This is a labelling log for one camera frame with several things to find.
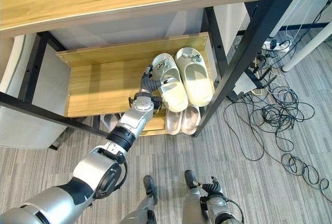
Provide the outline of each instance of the white pole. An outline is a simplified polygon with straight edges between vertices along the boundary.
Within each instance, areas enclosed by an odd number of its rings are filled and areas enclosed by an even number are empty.
[[[300,3],[301,0],[293,0],[287,10],[285,11],[284,15],[280,18],[279,22],[274,27],[273,31],[269,35],[270,38],[273,38],[277,32],[280,30],[281,26],[285,23],[288,17],[296,10],[297,5]]]
[[[288,72],[298,64],[304,57],[320,45],[326,38],[332,34],[332,22],[325,26],[300,52],[296,53],[294,57],[282,67],[282,71]]]

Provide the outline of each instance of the power strip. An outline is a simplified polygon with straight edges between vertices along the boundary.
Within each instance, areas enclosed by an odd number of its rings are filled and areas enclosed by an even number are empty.
[[[270,48],[270,44],[271,44],[270,41],[265,41],[264,44],[263,44],[263,46],[262,46],[262,49],[265,49],[265,50],[274,50],[274,51],[279,51],[279,52],[289,52],[289,47],[288,47],[289,46],[289,42],[286,42],[286,44],[282,44],[282,45],[279,45],[280,43],[277,43],[276,47],[274,49]]]

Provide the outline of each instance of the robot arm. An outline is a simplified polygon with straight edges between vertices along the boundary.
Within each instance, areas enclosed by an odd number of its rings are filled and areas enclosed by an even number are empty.
[[[201,197],[201,209],[207,211],[211,223],[213,224],[243,224],[244,217],[240,206],[224,196],[222,192],[222,187],[219,181],[212,177],[211,184],[201,184],[197,181],[193,182],[195,185],[201,187],[204,191],[208,193],[206,197]],[[227,202],[232,202],[235,204],[241,212],[241,221],[237,220],[235,215],[227,206]]]
[[[105,198],[120,188],[127,175],[126,172],[117,185],[122,171],[120,165],[124,164],[127,170],[127,152],[153,117],[155,97],[152,92],[172,80],[150,80],[151,70],[152,66],[149,66],[144,72],[140,91],[135,95],[131,108],[108,135],[108,142],[95,147],[77,164],[72,179],[4,212],[0,216],[1,223],[74,223],[94,200]]]

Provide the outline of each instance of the floor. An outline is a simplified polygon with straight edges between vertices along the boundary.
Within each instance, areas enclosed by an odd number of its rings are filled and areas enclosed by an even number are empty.
[[[299,46],[319,31],[311,30]],[[285,33],[279,33],[280,39]],[[285,135],[295,143],[294,154],[314,165],[320,175],[332,180],[332,49],[321,44],[285,76],[303,102],[314,106],[314,118],[299,123]],[[187,188],[184,171],[192,169],[198,181],[216,176],[226,196],[238,202],[246,223],[332,223],[332,204],[310,188],[301,177],[287,173],[264,156],[250,162],[240,152],[234,135],[227,128],[224,101],[202,134],[139,138],[128,156],[129,175],[125,185],[110,197],[97,200],[84,211],[77,223],[119,223],[145,196],[143,177],[151,175],[158,187],[155,213],[158,223],[181,223]],[[228,119],[239,133],[246,151],[254,155],[259,146],[231,111]],[[87,118],[85,123],[92,124]],[[275,156],[281,152],[273,134],[263,134],[267,148]],[[102,138],[81,131],[66,130],[58,139],[58,151],[0,149],[0,213],[18,206],[38,192],[66,183],[75,165]],[[332,198],[332,187],[326,192]],[[239,212],[230,206],[236,215]]]

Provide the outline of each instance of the white slipper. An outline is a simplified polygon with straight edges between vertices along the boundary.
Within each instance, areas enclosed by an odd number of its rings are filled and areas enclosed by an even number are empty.
[[[165,129],[168,134],[175,135],[180,132],[182,115],[183,111],[174,113],[168,109],[166,110]]]
[[[183,112],[181,131],[188,135],[194,134],[199,124],[199,121],[201,121],[199,107],[188,106]]]
[[[179,113],[186,109],[188,97],[174,59],[167,53],[159,54],[154,58],[152,65],[154,80],[174,78],[172,82],[164,84],[158,89],[166,108],[174,113]]]
[[[203,56],[196,49],[182,48],[176,53],[175,62],[190,103],[195,106],[208,105],[213,92]]]

